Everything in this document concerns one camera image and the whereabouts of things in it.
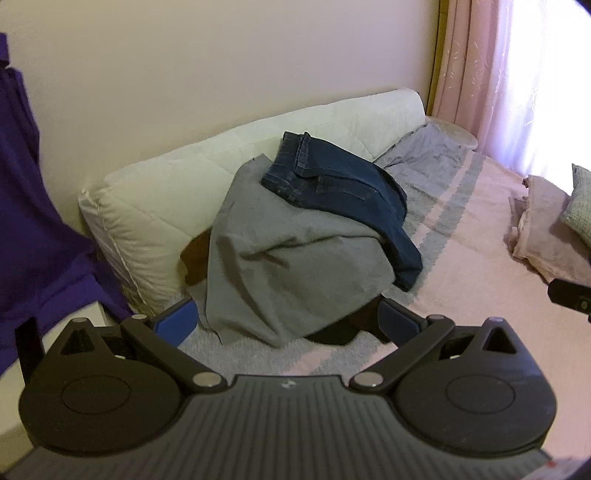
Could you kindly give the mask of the dark blue denim jeans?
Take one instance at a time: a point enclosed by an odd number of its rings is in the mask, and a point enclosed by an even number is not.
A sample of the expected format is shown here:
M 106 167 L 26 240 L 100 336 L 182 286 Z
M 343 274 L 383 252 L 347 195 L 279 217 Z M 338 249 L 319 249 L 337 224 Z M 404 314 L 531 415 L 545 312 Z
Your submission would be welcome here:
M 404 189 L 375 164 L 307 132 L 285 132 L 262 185 L 291 205 L 341 215 L 376 231 L 394 270 L 394 286 L 408 292 L 423 270 L 405 232 Z

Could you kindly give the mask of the folded beige blanket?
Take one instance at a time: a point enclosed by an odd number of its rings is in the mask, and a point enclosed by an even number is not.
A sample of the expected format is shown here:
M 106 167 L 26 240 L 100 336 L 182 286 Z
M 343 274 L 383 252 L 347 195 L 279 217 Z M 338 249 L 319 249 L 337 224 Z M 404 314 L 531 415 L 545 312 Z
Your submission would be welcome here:
M 509 199 L 512 257 L 529 264 L 547 283 L 562 279 L 588 286 L 590 250 L 561 219 L 570 196 L 538 176 L 525 178 L 523 185 L 527 194 Z

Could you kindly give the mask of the green knit pillow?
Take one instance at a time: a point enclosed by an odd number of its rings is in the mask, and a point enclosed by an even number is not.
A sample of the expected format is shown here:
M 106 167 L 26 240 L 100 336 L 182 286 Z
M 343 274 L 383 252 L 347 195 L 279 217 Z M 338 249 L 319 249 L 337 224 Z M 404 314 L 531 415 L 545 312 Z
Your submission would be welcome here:
M 575 231 L 587 246 L 591 243 L 591 177 L 590 171 L 572 165 L 573 192 L 561 220 Z

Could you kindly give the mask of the white quilted bolster cushion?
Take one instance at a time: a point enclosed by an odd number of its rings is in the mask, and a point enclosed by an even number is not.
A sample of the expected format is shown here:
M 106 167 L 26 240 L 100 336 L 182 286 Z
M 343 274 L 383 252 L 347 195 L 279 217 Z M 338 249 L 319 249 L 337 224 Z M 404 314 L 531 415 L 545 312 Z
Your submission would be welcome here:
M 154 315 L 182 296 L 180 253 L 211 227 L 238 168 L 273 158 L 284 132 L 374 161 L 425 121 L 420 95 L 407 88 L 298 109 L 127 165 L 84 190 L 78 205 L 130 306 Z

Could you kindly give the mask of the purple hanging garment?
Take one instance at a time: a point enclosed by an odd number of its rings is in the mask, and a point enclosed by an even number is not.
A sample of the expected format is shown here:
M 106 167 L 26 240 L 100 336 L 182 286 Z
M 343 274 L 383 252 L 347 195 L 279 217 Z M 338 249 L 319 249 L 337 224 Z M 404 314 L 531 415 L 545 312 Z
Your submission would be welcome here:
M 47 333 L 94 302 L 130 315 L 95 244 L 63 222 L 40 172 L 40 135 L 21 72 L 1 44 L 1 368 L 18 357 L 14 331 L 29 318 Z

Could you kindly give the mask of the grey cloth garment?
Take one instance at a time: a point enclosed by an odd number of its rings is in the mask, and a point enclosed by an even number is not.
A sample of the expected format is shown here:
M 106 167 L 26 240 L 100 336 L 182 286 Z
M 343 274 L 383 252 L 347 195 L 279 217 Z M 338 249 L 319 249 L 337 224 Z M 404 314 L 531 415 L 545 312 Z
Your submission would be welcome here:
M 283 347 L 394 283 L 379 234 L 290 205 L 260 183 L 270 165 L 259 155 L 239 167 L 212 225 L 205 319 L 223 344 L 253 338 Z

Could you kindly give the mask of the pink curtain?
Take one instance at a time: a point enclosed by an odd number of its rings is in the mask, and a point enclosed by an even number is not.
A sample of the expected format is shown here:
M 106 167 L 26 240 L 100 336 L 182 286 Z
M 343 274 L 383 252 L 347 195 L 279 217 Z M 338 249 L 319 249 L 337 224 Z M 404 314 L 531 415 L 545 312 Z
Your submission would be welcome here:
M 580 1 L 445 1 L 432 116 L 562 188 L 590 163 L 590 13 Z

